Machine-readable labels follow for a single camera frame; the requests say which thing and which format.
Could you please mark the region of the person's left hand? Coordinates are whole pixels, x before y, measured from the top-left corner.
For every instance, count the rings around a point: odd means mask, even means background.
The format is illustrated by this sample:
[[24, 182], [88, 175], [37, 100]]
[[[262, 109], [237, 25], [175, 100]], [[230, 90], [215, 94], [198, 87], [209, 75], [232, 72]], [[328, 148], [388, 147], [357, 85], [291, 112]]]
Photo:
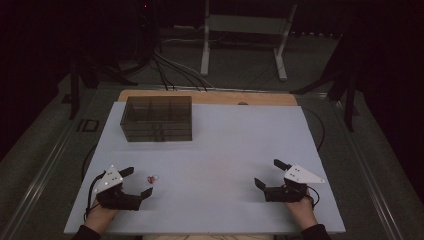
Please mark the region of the person's left hand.
[[118, 210], [104, 208], [97, 200], [94, 200], [84, 225], [96, 233], [102, 234], [118, 214]]

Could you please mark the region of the person's right hand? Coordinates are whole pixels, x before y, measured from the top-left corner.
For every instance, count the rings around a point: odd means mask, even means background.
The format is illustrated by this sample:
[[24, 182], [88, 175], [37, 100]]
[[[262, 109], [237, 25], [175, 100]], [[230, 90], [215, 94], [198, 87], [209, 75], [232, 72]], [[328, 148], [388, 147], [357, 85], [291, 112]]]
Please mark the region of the person's right hand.
[[318, 224], [310, 198], [304, 197], [298, 202], [286, 203], [294, 221], [301, 230], [306, 230]]

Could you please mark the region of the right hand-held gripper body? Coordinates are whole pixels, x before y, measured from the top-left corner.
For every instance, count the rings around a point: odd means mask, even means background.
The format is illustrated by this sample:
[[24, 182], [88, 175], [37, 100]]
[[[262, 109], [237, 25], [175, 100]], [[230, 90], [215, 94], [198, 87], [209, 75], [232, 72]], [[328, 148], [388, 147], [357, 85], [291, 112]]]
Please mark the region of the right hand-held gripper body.
[[283, 184], [279, 187], [267, 187], [264, 190], [267, 202], [298, 202], [304, 197], [309, 197], [309, 184], [321, 184], [325, 180], [300, 165], [291, 165], [284, 171]]

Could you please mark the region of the black stand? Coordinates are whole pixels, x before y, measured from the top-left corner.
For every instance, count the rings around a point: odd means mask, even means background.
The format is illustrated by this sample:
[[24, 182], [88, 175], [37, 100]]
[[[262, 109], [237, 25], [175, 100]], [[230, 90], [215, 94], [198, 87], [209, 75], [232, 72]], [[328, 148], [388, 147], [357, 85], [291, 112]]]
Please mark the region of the black stand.
[[357, 55], [357, 46], [351, 32], [345, 32], [339, 39], [329, 61], [320, 78], [302, 88], [292, 90], [291, 94], [303, 95], [322, 85], [332, 82], [327, 98], [330, 101], [339, 101], [345, 97], [344, 122], [353, 132], [353, 110], [357, 74], [360, 64]]
[[71, 104], [70, 119], [74, 119], [80, 108], [80, 87], [79, 82], [82, 81], [89, 89], [95, 89], [100, 84], [96, 73], [107, 75], [112, 80], [117, 81], [126, 86], [137, 86], [137, 83], [125, 79], [120, 74], [108, 69], [92, 58], [83, 58], [77, 60], [72, 58], [70, 61], [70, 95], [69, 103]]

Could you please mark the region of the dark transparent drawer box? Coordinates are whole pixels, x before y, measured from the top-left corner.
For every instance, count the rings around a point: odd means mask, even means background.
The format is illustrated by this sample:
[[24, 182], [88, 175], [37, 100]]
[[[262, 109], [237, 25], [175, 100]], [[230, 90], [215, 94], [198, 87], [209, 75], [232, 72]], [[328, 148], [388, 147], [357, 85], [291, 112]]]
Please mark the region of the dark transparent drawer box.
[[128, 142], [192, 140], [190, 96], [131, 96], [120, 122]]

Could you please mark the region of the white metal stand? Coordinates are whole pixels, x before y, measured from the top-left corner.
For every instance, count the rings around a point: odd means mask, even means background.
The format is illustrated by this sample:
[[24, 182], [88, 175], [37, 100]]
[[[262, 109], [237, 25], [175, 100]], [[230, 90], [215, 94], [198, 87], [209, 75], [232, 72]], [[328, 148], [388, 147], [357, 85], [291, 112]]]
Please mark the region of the white metal stand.
[[211, 31], [254, 33], [280, 36], [280, 43], [273, 50], [273, 55], [278, 78], [280, 81], [286, 81], [287, 72], [283, 60], [283, 52], [288, 40], [296, 10], [297, 4], [290, 3], [288, 13], [284, 14], [280, 18], [222, 15], [211, 13], [210, 0], [205, 0], [204, 38], [200, 75], [207, 76], [209, 73], [209, 35]]

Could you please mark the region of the metal floor rail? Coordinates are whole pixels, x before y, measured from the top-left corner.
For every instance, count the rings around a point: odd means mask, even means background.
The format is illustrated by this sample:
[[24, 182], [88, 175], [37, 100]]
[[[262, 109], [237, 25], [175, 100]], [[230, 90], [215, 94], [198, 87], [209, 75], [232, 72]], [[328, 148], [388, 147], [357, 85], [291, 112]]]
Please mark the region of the metal floor rail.
[[8, 221], [4, 230], [0, 233], [0, 240], [15, 240], [19, 236], [20, 231], [24, 227], [32, 210], [37, 204], [37, 201], [42, 195], [51, 174], [61, 159], [68, 144], [69, 138], [77, 126], [77, 122], [84, 115], [94, 94], [94, 90], [85, 90], [82, 94], [80, 108], [77, 110], [75, 117], [65, 124], [57, 142], [53, 145], [53, 148], [50, 150], [45, 162], [40, 167], [39, 171], [27, 188], [22, 200], [17, 207], [17, 210]]
[[331, 101], [331, 108], [335, 114], [338, 124], [348, 142], [349, 148], [353, 153], [355, 162], [359, 167], [359, 172], [373, 206], [377, 212], [380, 222], [385, 230], [388, 240], [404, 240], [404, 237], [393, 217], [393, 214], [382, 194], [378, 183], [376, 182], [372, 171], [366, 161], [365, 154], [360, 149], [354, 133], [352, 133], [344, 122], [344, 108], [339, 101]]

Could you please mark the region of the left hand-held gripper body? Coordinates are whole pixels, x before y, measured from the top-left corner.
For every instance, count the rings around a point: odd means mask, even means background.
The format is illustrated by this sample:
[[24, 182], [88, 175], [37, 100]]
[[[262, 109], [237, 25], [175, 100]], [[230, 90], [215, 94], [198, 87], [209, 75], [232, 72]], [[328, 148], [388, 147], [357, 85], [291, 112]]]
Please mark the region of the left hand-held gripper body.
[[95, 178], [95, 198], [104, 208], [114, 210], [138, 211], [142, 202], [140, 195], [131, 195], [123, 192], [123, 180], [117, 170], [111, 166]]

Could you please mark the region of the white board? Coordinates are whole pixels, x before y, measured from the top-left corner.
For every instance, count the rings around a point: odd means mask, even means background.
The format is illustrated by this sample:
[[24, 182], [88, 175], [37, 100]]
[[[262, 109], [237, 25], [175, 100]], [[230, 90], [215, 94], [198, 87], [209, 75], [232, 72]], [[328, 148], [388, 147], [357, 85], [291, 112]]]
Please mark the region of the white board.
[[83, 222], [89, 187], [110, 166], [134, 173], [123, 181], [128, 194], [153, 188], [138, 211], [122, 211], [111, 234], [285, 234], [297, 232], [287, 208], [267, 202], [255, 184], [280, 186], [279, 159], [325, 180], [318, 221], [330, 233], [345, 230], [332, 189], [299, 106], [195, 104], [192, 140], [128, 142], [120, 126], [125, 105], [113, 104], [97, 149], [75, 200], [65, 233]]

